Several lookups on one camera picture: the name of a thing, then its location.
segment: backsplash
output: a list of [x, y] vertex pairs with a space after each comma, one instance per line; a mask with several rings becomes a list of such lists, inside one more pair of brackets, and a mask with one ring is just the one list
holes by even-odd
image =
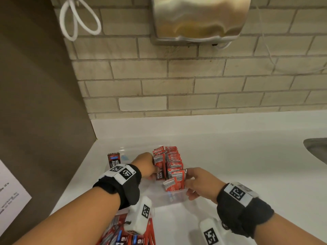
[[[51, 1], [58, 16], [65, 0]], [[327, 0], [254, 0], [276, 67], [254, 6], [241, 37], [217, 50], [151, 45], [148, 0], [85, 1], [102, 34], [79, 27], [65, 43], [91, 119], [327, 109], [327, 70], [295, 74], [327, 65]], [[78, 13], [96, 29], [87, 10]]]

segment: white device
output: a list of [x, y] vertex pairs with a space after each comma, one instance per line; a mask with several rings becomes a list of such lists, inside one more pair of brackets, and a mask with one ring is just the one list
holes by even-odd
[[221, 220], [207, 218], [200, 222], [203, 239], [208, 245], [227, 245], [224, 241], [227, 230], [223, 228]]
[[136, 205], [129, 207], [125, 221], [129, 221], [131, 224], [124, 224], [124, 230], [133, 234], [143, 235], [147, 228], [151, 208], [151, 199], [146, 196], [140, 197]]

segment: beige brick tile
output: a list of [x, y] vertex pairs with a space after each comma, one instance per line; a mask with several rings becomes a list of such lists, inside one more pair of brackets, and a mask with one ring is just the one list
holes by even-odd
[[260, 105], [263, 93], [220, 94], [217, 107], [251, 107]]
[[245, 78], [196, 79], [194, 93], [219, 93], [242, 91]]
[[76, 60], [77, 57], [76, 57], [76, 53], [75, 53], [75, 50], [74, 50], [73, 42], [69, 41], [66, 38], [64, 38], [63, 40], [65, 41], [65, 45], [66, 45], [66, 48], [67, 48], [67, 51], [68, 51], [69, 58], [71, 60]]
[[297, 76], [291, 89], [327, 88], [327, 75]]
[[327, 0], [271, 0], [270, 6], [326, 6]]
[[145, 117], [172, 117], [188, 115], [191, 115], [191, 111], [145, 112]]
[[169, 62], [169, 77], [221, 76], [225, 60], [172, 60]]
[[134, 38], [77, 38], [74, 44], [79, 59], [137, 58]]
[[281, 112], [287, 111], [314, 111], [314, 110], [325, 110], [327, 105], [303, 105], [303, 106], [289, 106], [281, 107]]
[[268, 0], [251, 0], [251, 6], [267, 6]]
[[77, 80], [112, 79], [108, 62], [72, 62]]
[[144, 80], [143, 94], [190, 94], [193, 79]]
[[291, 32], [327, 32], [327, 12], [325, 9], [299, 10]]
[[119, 113], [97, 113], [97, 119], [130, 119], [130, 118], [143, 118], [143, 112], [119, 112]]
[[90, 119], [96, 119], [96, 115], [94, 113], [89, 113], [89, 118]]
[[101, 9], [101, 15], [106, 35], [149, 34], [147, 9]]
[[248, 77], [243, 91], [288, 90], [292, 81], [292, 76]]
[[[262, 9], [260, 12], [264, 22], [263, 27], [265, 33], [283, 33], [288, 31], [295, 10]], [[251, 9], [249, 11], [242, 33], [261, 33], [257, 9]]]
[[88, 113], [116, 112], [118, 106], [115, 98], [84, 99]]
[[199, 47], [200, 57], [234, 57], [252, 56], [256, 37], [239, 37], [233, 41], [229, 47], [223, 50], [217, 49], [212, 45], [201, 45]]
[[135, 5], [149, 5], [149, 0], [134, 0]]
[[192, 115], [215, 115], [236, 113], [236, 108], [192, 110]]
[[302, 104], [309, 91], [265, 93], [262, 106]]
[[59, 6], [60, 5], [58, 0], [51, 0], [51, 3], [52, 3], [53, 6]]
[[129, 6], [132, 0], [84, 0], [90, 7], [92, 6]]
[[167, 75], [166, 61], [112, 61], [115, 79], [162, 78]]
[[306, 104], [325, 104], [327, 103], [327, 91], [311, 91], [308, 99], [305, 101]]
[[87, 81], [91, 97], [141, 95], [140, 81]]
[[217, 95], [184, 95], [169, 96], [169, 109], [200, 109], [214, 108], [216, 105]]
[[77, 82], [77, 83], [79, 84], [82, 97], [88, 97], [85, 82]]
[[166, 110], [167, 97], [119, 98], [119, 106], [121, 111]]
[[272, 70], [268, 58], [227, 59], [224, 76], [270, 75]]
[[[93, 11], [96, 13], [98, 17], [100, 17], [100, 12], [98, 9], [93, 9]], [[59, 14], [60, 14], [60, 9], [55, 9], [56, 16], [59, 21]], [[97, 29], [97, 24], [96, 20], [94, 17], [91, 15], [91, 13], [87, 9], [77, 9], [77, 13], [79, 14], [81, 20], [84, 22], [84, 24], [90, 28], [91, 30], [96, 30]], [[67, 33], [72, 36], [73, 35], [73, 30], [74, 30], [74, 23], [73, 23], [73, 13], [71, 9], [68, 9], [66, 13], [66, 18], [65, 18], [65, 25], [66, 25], [66, 30]], [[78, 24], [78, 35], [90, 35], [87, 31], [84, 30], [79, 24]]]
[[308, 55], [322, 55], [327, 54], [327, 36], [317, 36], [313, 40]]
[[[312, 41], [312, 36], [267, 36], [264, 40], [272, 56], [305, 55]], [[259, 38], [254, 55], [268, 55], [262, 37]]]
[[300, 74], [312, 69], [322, 68], [326, 62], [327, 57], [280, 58], [277, 62], [274, 74]]
[[155, 46], [149, 38], [138, 38], [141, 58], [195, 57], [196, 46]]
[[244, 107], [238, 108], [238, 113], [272, 113], [278, 112], [279, 107]]

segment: qr code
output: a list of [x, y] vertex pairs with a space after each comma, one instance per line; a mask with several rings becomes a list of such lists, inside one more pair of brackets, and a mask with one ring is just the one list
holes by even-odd
[[215, 244], [218, 241], [214, 228], [211, 228], [204, 232], [205, 239], [207, 240], [208, 245]]
[[142, 211], [142, 216], [145, 218], [149, 218], [149, 213], [150, 213], [150, 207], [147, 205], [143, 206], [143, 211]]
[[231, 196], [233, 196], [234, 198], [236, 198], [238, 201], [240, 201], [244, 197], [245, 192], [243, 192], [241, 189], [239, 189], [237, 186], [235, 186], [233, 188], [233, 190], [230, 191], [229, 194]]
[[121, 174], [121, 176], [124, 177], [125, 180], [128, 180], [133, 174], [128, 170], [128, 169], [124, 169], [122, 171], [119, 172]]
[[122, 168], [123, 168], [123, 166], [114, 166], [112, 169], [110, 169], [110, 171], [118, 172], [118, 171], [121, 170]]

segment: person's right hand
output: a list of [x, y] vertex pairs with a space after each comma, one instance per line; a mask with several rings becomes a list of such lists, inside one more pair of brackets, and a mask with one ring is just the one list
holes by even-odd
[[217, 204], [217, 196], [226, 183], [202, 168], [188, 168], [185, 187], [189, 200], [201, 196]]

